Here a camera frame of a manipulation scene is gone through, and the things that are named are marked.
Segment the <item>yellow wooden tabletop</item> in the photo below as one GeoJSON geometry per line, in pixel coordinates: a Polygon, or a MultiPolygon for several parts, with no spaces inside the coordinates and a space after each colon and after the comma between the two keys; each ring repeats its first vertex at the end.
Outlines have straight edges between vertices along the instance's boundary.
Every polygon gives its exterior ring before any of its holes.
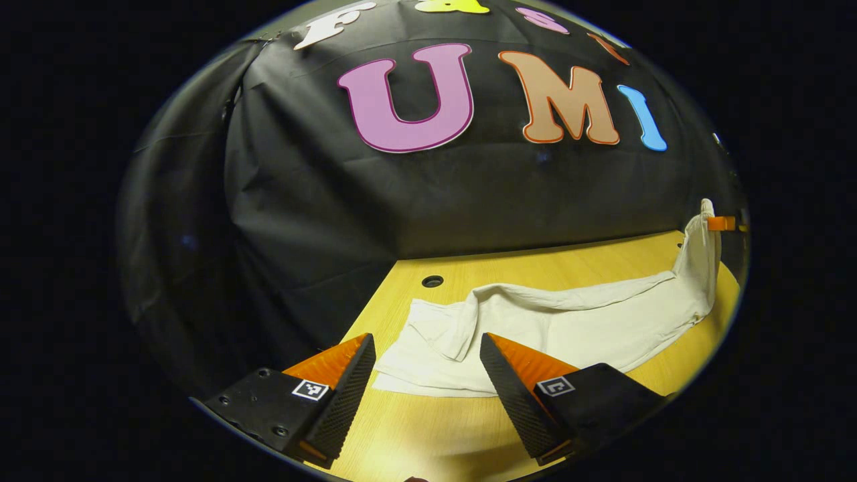
{"type": "MultiPolygon", "coordinates": [[[[398,339],[414,298],[450,304],[491,283],[559,291],[642,278],[672,269],[683,238],[675,231],[568,247],[398,261],[343,340],[369,332],[380,358],[398,339]],[[424,287],[423,279],[433,274],[442,276],[443,284],[424,287]]],[[[682,389],[719,346],[739,295],[738,282],[721,263],[711,313],[627,375],[661,395],[682,389]]],[[[340,457],[323,472],[354,482],[404,482],[411,476],[428,482],[493,482],[545,468],[527,455],[499,398],[385,392],[372,389],[376,377],[373,371],[340,457]]]]}

